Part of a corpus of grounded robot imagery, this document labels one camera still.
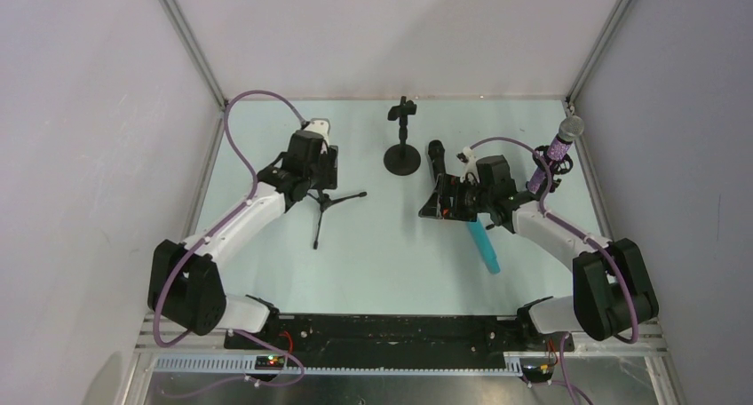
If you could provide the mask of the black shock mount tripod stand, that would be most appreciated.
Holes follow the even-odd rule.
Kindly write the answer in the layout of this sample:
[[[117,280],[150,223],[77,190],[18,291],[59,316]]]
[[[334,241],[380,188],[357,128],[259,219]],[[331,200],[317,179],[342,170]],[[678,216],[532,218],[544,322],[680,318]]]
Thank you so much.
[[[549,146],[536,147],[533,161],[536,169],[527,182],[527,190],[537,196],[542,194],[543,187],[547,184],[550,185],[549,192],[554,193],[561,183],[561,177],[568,174],[574,166],[573,160],[567,152],[550,156]],[[551,182],[548,180],[543,162],[546,162],[549,166]]]

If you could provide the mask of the purple glitter microphone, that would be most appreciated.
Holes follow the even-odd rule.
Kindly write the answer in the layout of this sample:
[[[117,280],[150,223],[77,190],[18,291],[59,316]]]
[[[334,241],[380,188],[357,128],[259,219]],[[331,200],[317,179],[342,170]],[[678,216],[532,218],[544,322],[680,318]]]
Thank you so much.
[[[568,153],[569,149],[575,143],[575,140],[580,138],[584,133],[585,123],[584,120],[577,116],[571,115],[565,118],[559,125],[559,131],[555,138],[551,141],[549,146],[550,156],[565,152]],[[549,166],[546,162],[543,162],[548,180],[551,181],[551,175]]]

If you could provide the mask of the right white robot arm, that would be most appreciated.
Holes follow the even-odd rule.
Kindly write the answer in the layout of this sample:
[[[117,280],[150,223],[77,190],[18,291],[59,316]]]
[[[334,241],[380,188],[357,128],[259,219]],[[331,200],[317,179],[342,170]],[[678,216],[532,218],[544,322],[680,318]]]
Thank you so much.
[[[447,172],[441,151],[431,151],[428,159],[434,188],[420,217],[476,222],[486,215],[489,228],[528,239],[572,275],[570,295],[538,299],[518,310],[531,330],[582,331],[602,341],[657,317],[658,299],[635,242],[586,234],[559,214],[541,210],[537,195],[517,190],[501,155],[479,159],[476,171],[463,176]]]

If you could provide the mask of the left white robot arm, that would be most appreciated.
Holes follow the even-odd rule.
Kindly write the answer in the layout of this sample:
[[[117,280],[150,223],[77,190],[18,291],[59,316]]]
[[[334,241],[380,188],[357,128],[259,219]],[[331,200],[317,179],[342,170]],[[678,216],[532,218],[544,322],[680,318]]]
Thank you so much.
[[[215,329],[258,333],[273,306],[251,295],[226,292],[225,266],[309,191],[336,186],[337,148],[329,143],[329,122],[315,119],[292,134],[287,150],[258,174],[252,196],[244,196],[215,226],[156,247],[148,307],[199,336]]]

